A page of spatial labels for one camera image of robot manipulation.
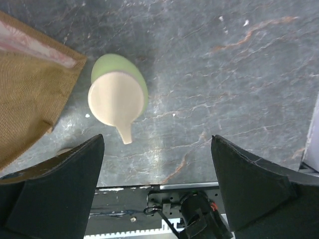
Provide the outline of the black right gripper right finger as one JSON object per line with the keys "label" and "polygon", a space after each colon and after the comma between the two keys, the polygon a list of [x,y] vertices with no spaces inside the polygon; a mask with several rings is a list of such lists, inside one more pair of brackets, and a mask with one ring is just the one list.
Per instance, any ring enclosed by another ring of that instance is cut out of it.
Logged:
{"label": "black right gripper right finger", "polygon": [[254,155],[225,138],[211,142],[224,209],[238,239],[316,239],[319,179]]}

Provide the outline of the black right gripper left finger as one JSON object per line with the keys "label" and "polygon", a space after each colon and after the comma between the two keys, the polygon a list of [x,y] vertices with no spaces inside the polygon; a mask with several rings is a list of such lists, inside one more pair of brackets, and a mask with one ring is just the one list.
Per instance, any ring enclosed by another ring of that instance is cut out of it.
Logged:
{"label": "black right gripper left finger", "polygon": [[96,135],[77,147],[0,179],[3,239],[84,237],[104,156]]}

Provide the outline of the large green beige-cap bottle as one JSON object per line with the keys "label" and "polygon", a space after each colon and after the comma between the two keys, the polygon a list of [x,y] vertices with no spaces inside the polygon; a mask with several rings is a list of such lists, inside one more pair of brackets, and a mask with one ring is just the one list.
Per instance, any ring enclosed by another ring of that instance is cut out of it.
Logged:
{"label": "large green beige-cap bottle", "polygon": [[88,105],[97,120],[117,129],[123,144],[132,143],[132,123],[148,105],[148,89],[140,70],[118,54],[98,58],[92,68]]}

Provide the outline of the brown canvas tote bag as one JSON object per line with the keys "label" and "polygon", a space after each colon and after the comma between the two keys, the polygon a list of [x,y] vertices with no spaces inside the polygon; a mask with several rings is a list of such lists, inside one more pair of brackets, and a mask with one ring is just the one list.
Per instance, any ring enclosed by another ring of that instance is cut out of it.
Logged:
{"label": "brown canvas tote bag", "polygon": [[0,14],[0,166],[51,132],[86,56]]}

